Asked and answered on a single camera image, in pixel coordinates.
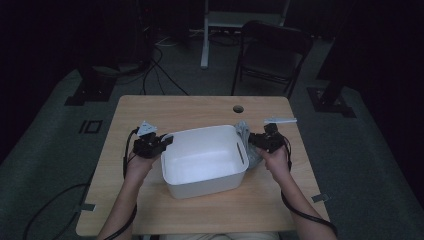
wooden table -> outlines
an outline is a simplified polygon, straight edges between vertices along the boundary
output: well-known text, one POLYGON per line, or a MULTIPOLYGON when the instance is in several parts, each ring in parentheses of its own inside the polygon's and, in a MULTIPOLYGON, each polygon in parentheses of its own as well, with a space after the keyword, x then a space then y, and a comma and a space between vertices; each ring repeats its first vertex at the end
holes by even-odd
MULTIPOLYGON (((93 176, 86 203, 94 211, 81 213, 76 231, 97 235, 123 183, 122 157, 131 130, 143 120, 158 127, 157 134, 192 128, 234 125, 245 120, 251 132, 263 133, 264 119, 293 117, 283 97, 239 96, 123 96, 117 106, 108 136, 93 176), (243 113, 233 106, 241 105, 243 113)), ((325 219, 323 202, 296 123, 278 124, 292 145, 292 175, 304 195, 325 219)), ((154 163, 138 197, 134 234, 223 233, 293 230, 289 211, 280 198, 278 184, 262 161, 249 170, 234 190, 177 200, 171 197, 162 176, 160 160, 154 163)))

chair backrest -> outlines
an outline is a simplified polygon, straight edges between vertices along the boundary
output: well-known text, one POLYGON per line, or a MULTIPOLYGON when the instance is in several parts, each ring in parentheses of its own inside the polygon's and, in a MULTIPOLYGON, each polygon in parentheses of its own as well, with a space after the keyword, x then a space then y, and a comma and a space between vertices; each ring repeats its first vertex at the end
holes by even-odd
POLYGON ((303 57, 308 55, 313 40, 310 34, 301 30, 252 20, 243 25, 242 44, 246 38, 254 38, 276 49, 288 49, 303 57))

gray carpet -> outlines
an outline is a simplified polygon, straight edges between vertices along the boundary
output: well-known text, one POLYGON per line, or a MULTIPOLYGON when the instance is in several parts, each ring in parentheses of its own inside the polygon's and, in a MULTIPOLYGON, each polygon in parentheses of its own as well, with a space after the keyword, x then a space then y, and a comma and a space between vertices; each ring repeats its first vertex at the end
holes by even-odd
MULTIPOLYGON (((201 47, 199 40, 188 46, 160 46, 160 65, 190 95, 229 95, 238 48, 211 45, 209 69, 201 70, 201 47)), ((306 88, 328 84, 316 76, 330 47, 330 43, 316 40, 290 103, 320 189, 331 197, 326 206, 339 238, 422 239, 423 209, 360 95, 349 88, 342 94, 357 118, 313 109, 306 88)), ((73 71, 57 85, 0 166, 0 236, 23 239, 25 227, 44 204, 61 191, 89 181, 119 97, 140 94, 141 80, 122 77, 109 102, 87 102, 79 107, 64 106, 81 81, 79 74, 73 71)), ((146 79, 147 94, 161 95, 160 86, 166 95, 183 95, 162 72, 158 70, 156 75, 151 71, 146 79)), ((246 78, 237 85, 236 95, 278 96, 282 89, 246 78)), ((76 187, 52 202, 35 219, 27 239, 52 239, 59 234, 72 219, 83 194, 84 186, 76 187)), ((76 222, 73 220, 58 239, 92 239, 76 235, 76 222)), ((281 235, 297 239, 295 232, 281 235)))

black cable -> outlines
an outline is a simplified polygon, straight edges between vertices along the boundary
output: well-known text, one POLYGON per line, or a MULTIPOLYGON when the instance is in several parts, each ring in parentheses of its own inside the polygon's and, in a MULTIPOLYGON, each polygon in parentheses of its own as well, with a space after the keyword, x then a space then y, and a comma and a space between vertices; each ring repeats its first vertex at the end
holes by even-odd
POLYGON ((163 90, 162 84, 160 83, 158 71, 156 70, 156 68, 154 70, 156 73, 156 80, 158 81, 160 91, 162 92, 162 95, 165 95, 165 91, 163 90))
POLYGON ((292 211, 293 213, 295 213, 295 214, 297 214, 297 215, 299 215, 299 216, 301 216, 301 217, 303 217, 303 218, 305 218, 305 219, 308 219, 308 220, 310 220, 310 221, 313 221, 313 222, 316 222, 316 223, 320 223, 320 224, 324 224, 324 225, 326 225, 327 227, 331 228, 331 229, 333 230, 334 234, 337 236, 337 228, 336 228, 336 226, 334 226, 334 224, 332 224, 331 222, 326 221, 326 220, 324 220, 324 219, 322 219, 322 218, 317 218, 317 217, 314 217, 314 216, 308 215, 308 214, 306 214, 306 213, 303 213, 303 212, 301 212, 301 211, 299 211, 299 210, 295 209, 295 208, 294 208, 292 205, 290 205, 290 203, 287 201, 286 197, 285 197, 285 196, 284 196, 284 194, 283 194, 283 191, 281 191, 281 199, 283 200, 284 205, 286 205, 286 207, 287 207, 290 211, 292 211))
MULTIPOLYGON (((159 59, 157 60, 158 63, 162 60, 162 57, 163 57, 162 51, 159 50, 159 53, 160 53, 160 56, 159 56, 159 59)), ((115 74, 107 74, 107 73, 102 73, 102 72, 98 72, 98 74, 106 76, 106 77, 119 78, 119 77, 127 77, 127 76, 139 76, 139 75, 142 75, 143 73, 145 73, 145 77, 144 77, 144 79, 145 79, 147 77, 147 75, 149 74, 149 72, 153 68, 153 66, 150 66, 150 68, 149 68, 149 66, 150 66, 150 62, 141 61, 141 62, 138 63, 138 67, 135 68, 135 69, 131 69, 131 70, 128 70, 128 71, 125 71, 125 72, 117 72, 115 74)), ((130 80, 128 82, 125 82, 125 83, 117 83, 116 85, 126 85, 126 84, 129 84, 129 83, 135 82, 138 79, 139 78, 137 77, 137 78, 130 80)))
MULTIPOLYGON (((127 167, 128 167, 128 163, 135 157, 137 156, 137 154, 134 154, 134 156, 132 156, 130 159, 128 159, 128 149, 129 149, 129 145, 130 145, 130 141, 131 141, 131 137, 132 135, 136 134, 138 132, 140 128, 137 127, 136 129, 132 130, 130 132, 130 134, 128 135, 127 138, 127 143, 125 145, 125 155, 123 157, 123 174, 124 174, 124 179, 127 173, 127 167)), ((109 237, 105 238, 105 240, 111 240, 111 239, 115 239, 116 237, 118 237, 119 235, 121 235, 123 232, 125 232, 125 230, 127 230, 132 222, 134 221, 135 216, 137 215, 137 204, 135 204, 134 209, 131 213, 130 218, 128 219, 128 221, 125 223, 124 226, 122 226, 118 231, 116 231, 115 233, 113 233, 112 235, 110 235, 109 237)))
MULTIPOLYGON (((28 222, 28 224, 26 225, 26 227, 25 227, 25 230, 24 230, 24 235, 23 235, 23 239, 24 240, 26 240, 27 239, 27 237, 28 237, 28 233, 29 233, 29 230, 30 230, 30 228, 31 228, 31 225, 34 223, 34 221, 37 219, 37 217, 52 203, 52 202, 54 202, 57 198, 59 198, 60 196, 62 196, 63 194, 65 194, 66 192, 68 192, 68 191, 70 191, 70 190, 72 190, 72 189, 75 189, 75 188, 80 188, 80 187, 85 187, 85 190, 84 190, 84 194, 82 195, 82 197, 81 197, 81 200, 80 200, 80 202, 79 202, 79 204, 80 205, 82 205, 82 203, 84 202, 84 199, 85 199, 85 195, 87 194, 87 190, 88 190, 88 186, 90 186, 90 184, 89 183, 82 183, 82 184, 77 184, 77 185, 74 185, 74 186, 71 186, 71 187, 69 187, 69 188, 67 188, 67 189, 65 189, 65 190, 63 190, 62 192, 60 192, 60 193, 58 193, 56 196, 54 196, 52 199, 50 199, 50 201, 48 201, 42 208, 40 208, 38 211, 37 211, 37 213, 31 218, 31 220, 28 222)), ((65 231, 66 231, 66 229, 68 229, 68 227, 71 225, 71 223, 75 220, 75 218, 77 217, 77 215, 78 215, 78 213, 74 213, 74 215, 72 216, 72 218, 70 219, 70 221, 68 222, 68 224, 67 225, 65 225, 65 227, 58 233, 58 234, 56 234, 55 235, 55 237, 54 238, 52 238, 52 239, 58 239, 65 231)))
MULTIPOLYGON (((286 148, 286 150, 287 150, 287 159, 288 159, 287 164, 288 164, 288 166, 289 166, 289 171, 290 171, 290 170, 291 170, 291 167, 292 167, 292 161, 291 161, 291 145, 290 145, 289 140, 288 140, 286 137, 284 137, 284 140, 285 140, 285 141, 284 141, 284 142, 285 142, 284 147, 285 147, 285 148, 286 148)), ((324 224, 324 225, 326 225, 327 227, 331 228, 331 229, 333 230, 334 234, 337 236, 337 228, 336 228, 336 226, 334 226, 334 224, 332 224, 331 222, 326 221, 326 220, 324 220, 324 219, 322 219, 322 218, 317 218, 317 217, 314 217, 314 216, 308 215, 308 214, 306 214, 306 213, 303 213, 303 212, 301 212, 301 211, 297 210, 296 208, 294 208, 294 207, 293 207, 293 206, 289 203, 289 201, 287 200, 286 196, 284 196, 283 191, 281 191, 281 199, 283 200, 284 205, 286 205, 286 207, 287 207, 290 211, 292 211, 293 213, 295 213, 295 214, 297 214, 297 215, 299 215, 299 216, 301 216, 301 217, 303 217, 303 218, 305 218, 305 219, 308 219, 308 220, 310 220, 310 221, 313 221, 313 222, 316 222, 316 223, 320 223, 320 224, 324 224)))
POLYGON ((178 89, 180 89, 185 95, 189 96, 189 94, 183 89, 181 88, 169 75, 168 73, 155 61, 153 60, 153 63, 159 67, 159 69, 168 77, 169 81, 171 81, 178 89))
POLYGON ((127 230, 127 228, 129 228, 131 226, 132 222, 134 221, 135 215, 137 215, 137 204, 135 204, 134 210, 133 210, 133 212, 131 214, 130 219, 128 219, 127 223, 125 223, 125 225, 123 227, 121 227, 121 229, 119 229, 118 231, 116 231, 114 234, 112 234, 109 237, 105 238, 105 240, 115 239, 117 236, 119 236, 123 232, 125 232, 125 230, 127 230))
MULTIPOLYGON (((159 59, 162 59, 162 56, 163 56, 163 53, 162 53, 162 50, 160 50, 158 47, 156 47, 155 46, 155 49, 160 53, 160 58, 159 59)), ((155 61, 153 58, 151 59, 151 61, 153 62, 153 65, 152 65, 152 67, 146 72, 146 74, 144 75, 144 78, 143 78, 143 86, 142 86, 142 89, 140 90, 140 95, 141 95, 141 93, 143 92, 143 94, 144 95, 147 95, 147 92, 146 92, 146 79, 147 79, 147 76, 148 76, 148 74, 150 73, 150 71, 152 71, 152 69, 154 68, 154 67, 158 67, 165 75, 166 75, 166 77, 169 79, 169 81, 171 81, 178 89, 180 89, 185 95, 187 95, 187 96, 189 96, 189 94, 183 89, 183 88, 181 88, 172 78, 171 78, 171 76, 169 76, 169 74, 159 65, 159 61, 155 61)))

forearm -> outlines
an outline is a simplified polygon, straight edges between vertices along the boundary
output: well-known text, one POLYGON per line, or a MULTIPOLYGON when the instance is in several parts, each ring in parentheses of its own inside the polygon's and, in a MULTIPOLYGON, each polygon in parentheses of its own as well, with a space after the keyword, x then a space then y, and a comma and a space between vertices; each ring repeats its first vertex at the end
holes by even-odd
MULTIPOLYGON (((322 218, 305 198, 290 174, 278 181, 288 203, 296 210, 313 217, 322 218)), ((336 239, 332 229, 323 224, 303 218, 291 212, 300 239, 336 239)))
MULTIPOLYGON (((129 181, 125 181, 121 191, 115 200, 109 217, 106 220, 97 239, 105 239, 121 229, 130 219, 134 207, 137 203, 137 196, 140 186, 129 181)), ((115 239, 131 239, 132 224, 122 234, 115 239)))

